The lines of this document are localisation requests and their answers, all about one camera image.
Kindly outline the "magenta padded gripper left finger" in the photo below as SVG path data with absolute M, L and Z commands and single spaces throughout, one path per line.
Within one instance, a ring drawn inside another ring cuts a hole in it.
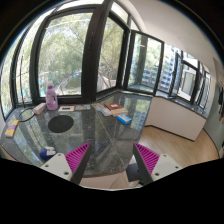
M 41 169 L 79 185 L 91 151 L 92 146 L 88 142 L 66 154 L 57 153 L 43 164 Z

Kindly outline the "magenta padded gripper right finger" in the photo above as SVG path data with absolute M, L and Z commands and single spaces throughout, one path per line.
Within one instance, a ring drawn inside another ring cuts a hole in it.
M 139 143 L 133 144 L 133 155 L 144 185 L 182 169 L 168 154 L 158 154 Z

